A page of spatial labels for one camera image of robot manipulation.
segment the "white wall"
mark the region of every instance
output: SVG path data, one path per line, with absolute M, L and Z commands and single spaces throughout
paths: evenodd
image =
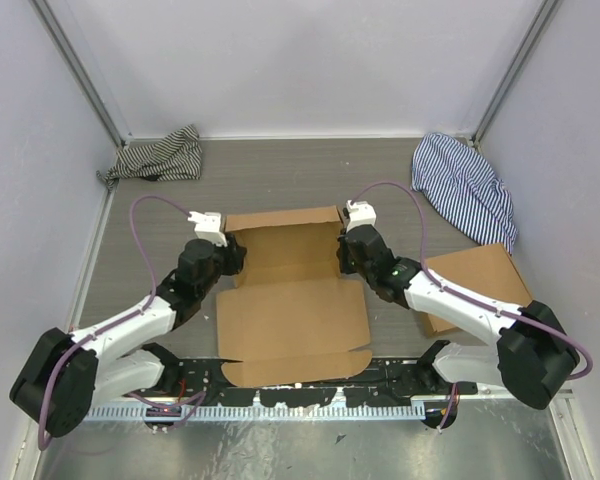
M 138 138 L 473 133 L 541 0 L 50 3 Z
M 523 274 L 594 355 L 573 388 L 600 464 L 600 0 L 564 2 L 483 146 L 513 193 Z
M 9 401 L 38 337 L 65 326 L 113 145 L 28 2 L 0 1 L 0 480 L 22 440 Z

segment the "wire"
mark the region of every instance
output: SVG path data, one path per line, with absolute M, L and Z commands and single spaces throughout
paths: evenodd
M 71 359 L 73 354 L 75 352 L 77 352 L 80 348 L 82 348 L 84 345 L 89 343 L 90 341 L 95 340 L 99 335 L 102 335 L 103 333 L 111 330 L 112 328 L 115 328 L 118 325 L 121 325 L 124 322 L 127 322 L 128 320 L 131 320 L 132 318 L 134 318 L 137 315 L 144 312 L 147 308 L 149 308 L 151 306 L 151 304 L 153 303 L 153 300 L 156 298 L 156 290 L 158 288 L 157 281 L 156 281 L 156 272 L 155 272 L 155 269 L 153 268 L 153 265 L 151 264 L 151 261 L 149 260 L 147 251 L 145 250 L 145 248 L 142 245 L 142 242 L 140 241 L 140 237 L 138 237 L 138 232 L 136 230 L 136 224 L 135 224 L 135 211 L 136 211 L 137 206 L 140 203 L 142 203 L 143 201 L 148 200 L 148 199 L 160 200 L 161 202 L 167 203 L 167 204 L 171 205 L 172 207 L 176 208 L 181 213 L 183 213 L 185 216 L 187 216 L 187 217 L 189 216 L 189 211 L 186 208 L 184 208 L 181 205 L 178 205 L 176 202 L 169 200 L 168 198 L 162 197 L 160 195 L 143 195 L 143 196 L 137 198 L 136 200 L 134 200 L 134 202 L 131 204 L 131 207 L 129 208 L 129 223 L 131 225 L 131 233 L 133 234 L 133 239 L 135 240 L 136 245 L 138 246 L 138 250 L 140 251 L 142 258 L 144 259 L 144 263 L 147 266 L 147 269 L 149 270 L 149 275 L 151 276 L 151 293 L 149 294 L 149 298 L 147 299 L 145 304 L 142 307 L 140 307 L 138 310 L 128 313 L 127 315 L 124 315 L 123 317 L 119 318 L 115 322 L 111 322 L 110 324 L 99 328 L 90 336 L 87 336 L 87 337 L 83 338 L 82 340 L 78 341 L 72 347 L 70 347 L 56 362 L 55 366 L 53 367 L 53 370 L 51 371 L 51 375 L 49 376 L 49 380 L 47 382 L 47 386 L 45 388 L 44 396 L 42 399 L 42 406 L 40 407 L 40 418 L 38 420 L 38 448 L 41 451 L 44 451 L 47 448 L 49 448 L 49 445 L 51 444 L 51 435 L 46 435 L 47 420 L 49 418 L 49 408 L 51 406 L 51 395 L 53 394 L 53 389 L 56 385 L 56 382 L 58 381 L 58 377 L 60 376 L 62 369 L 67 364 L 67 362 Z M 186 399 L 184 402 L 182 402 L 182 404 L 188 404 L 188 403 L 196 400 L 196 398 L 197 398 L 196 395 L 193 395 L 192 397 Z
M 187 381 L 183 378 L 180 380 L 180 394 L 178 395 L 178 401 L 182 400 L 184 397 L 184 392 L 187 390 Z
M 527 317 L 523 317 L 522 315 L 519 315 L 517 313 L 512 313 L 512 312 L 507 312 L 507 311 L 498 311 L 497 307 L 494 307 L 493 305 L 490 305 L 488 303 L 484 303 L 481 302 L 480 300 L 477 300 L 469 295 L 466 295 L 465 293 L 462 293 L 458 290 L 455 290 L 451 287 L 448 287 L 446 285 L 442 285 L 440 283 L 440 281 L 431 273 L 431 271 L 429 270 L 429 267 L 427 267 L 427 262 L 426 262 L 426 249 L 427 249 L 427 224 L 425 222 L 424 219 L 424 212 L 422 211 L 422 207 L 420 206 L 420 203 L 418 202 L 418 199 L 416 198 L 413 190 L 411 190 L 409 187 L 407 187 L 406 185 L 403 185 L 399 182 L 392 182 L 389 180 L 386 181 L 380 181 L 380 182 L 375 182 L 372 183 L 371 185 L 367 185 L 365 188 L 362 189 L 362 191 L 360 193 L 358 193 L 355 197 L 353 197 L 353 199 L 351 200 L 351 202 L 355 202 L 357 201 L 362 195 L 364 195 L 366 192 L 368 192 L 369 190 L 371 190 L 372 188 L 381 186 L 381 185 L 390 185 L 393 187 L 397 187 L 400 190 L 404 191 L 405 193 L 407 193 L 409 195 L 409 197 L 411 197 L 411 200 L 413 201 L 413 203 L 415 204 L 416 208 L 418 209 L 418 215 L 420 216 L 420 227 L 422 230 L 422 236 L 421 236 L 421 240 L 420 240 L 420 264 L 422 266 L 422 271 L 425 273 L 425 275 L 427 276 L 427 278 L 429 278 L 429 280 L 431 280 L 431 282 L 436 285 L 437 287 L 443 289 L 444 291 L 464 300 L 465 302 L 468 302 L 472 305 L 476 305 L 477 307 L 480 307 L 484 310 L 487 310 L 488 312 L 492 312 L 492 313 L 499 313 L 499 315 L 502 315 L 504 317 L 510 318 L 512 320 L 516 320 L 518 322 L 530 325 L 532 327 L 535 327 L 539 330 L 542 330 L 543 332 L 546 332 L 550 335 L 553 335 L 554 337 L 556 337 L 559 340 L 562 340 L 564 343 L 566 343 L 567 345 L 575 348 L 576 350 L 578 350 L 582 356 L 584 357 L 585 361 L 586 361 L 586 365 L 584 366 L 584 368 L 582 370 L 580 370 L 577 373 L 572 373 L 571 375 L 569 375 L 567 377 L 567 380 L 576 380 L 578 378 L 582 378 L 585 377 L 586 375 L 588 375 L 589 373 L 591 373 L 591 370 L 593 369 L 593 358 L 591 357 L 591 354 L 589 353 L 589 351 L 584 347 L 584 345 L 582 345 L 580 342 L 578 342 L 577 340 L 572 339 L 571 337 L 565 335 L 564 333 L 556 330 L 555 328 L 551 328 L 547 325 L 544 325 L 536 320 L 533 320 L 531 318 L 527 318 Z
M 202 402 L 204 402 L 204 398 L 207 396 L 206 392 L 198 392 L 195 395 L 189 397 L 189 400 L 191 402 L 194 401 L 195 397 L 198 397 L 197 399 L 195 399 L 195 403 L 193 405 L 193 407 L 191 407 L 191 410 L 189 411 L 189 413 L 187 413 L 182 420 L 180 420 L 179 422 L 174 423 L 173 425 L 171 425 L 170 427 L 167 427 L 167 431 L 171 431 L 171 430 L 175 430 L 176 428 L 180 428 L 182 427 L 185 423 L 187 423 L 187 420 L 189 420 L 193 415 L 195 415 L 196 411 L 198 410 L 198 407 L 200 405 L 202 405 Z
M 449 418 L 449 415 L 451 414 L 451 409 L 453 408 L 453 402 L 455 400 L 457 393 L 458 393 L 458 384 L 454 383 L 451 386 L 451 393 L 449 394 L 449 403 L 447 404 L 447 410 L 444 412 L 444 416 L 442 417 L 442 420 L 440 421 L 440 425 L 438 425 L 438 432 L 440 432 L 440 433 L 442 433 L 442 429 L 447 424 L 447 419 Z

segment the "cardboard box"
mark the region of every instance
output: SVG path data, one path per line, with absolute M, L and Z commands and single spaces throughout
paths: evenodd
M 511 256 L 500 243 L 430 258 L 427 265 L 447 280 L 496 300 L 526 306 L 533 299 Z M 435 315 L 421 313 L 420 316 L 428 336 L 460 330 Z
M 371 362 L 359 280 L 344 280 L 336 207 L 229 215 L 247 248 L 236 288 L 217 296 L 218 352 L 242 387 L 350 377 Z

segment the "striped cloth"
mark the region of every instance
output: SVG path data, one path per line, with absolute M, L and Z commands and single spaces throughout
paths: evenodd
M 109 191 L 119 178 L 144 178 L 150 181 L 200 178 L 202 149 L 193 125 L 167 135 L 152 145 L 119 149 L 116 165 L 106 175 L 96 172 Z
M 413 154 L 412 176 L 413 189 L 454 227 L 481 245 L 503 243 L 511 253 L 518 235 L 511 194 L 482 155 L 431 133 Z

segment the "white bracket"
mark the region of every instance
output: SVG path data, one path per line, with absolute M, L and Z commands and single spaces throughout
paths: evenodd
M 351 203 L 347 201 L 347 212 L 349 212 L 349 223 L 347 224 L 347 232 L 359 227 L 360 225 L 375 225 L 376 211 L 367 202 Z
M 215 212 L 189 212 L 188 220 L 195 223 L 194 232 L 202 240 L 207 240 L 217 247 L 227 246 L 227 237 L 222 232 L 222 215 Z
M 433 362 L 436 372 L 447 382 L 476 382 L 502 386 L 498 354 L 493 347 L 445 346 Z

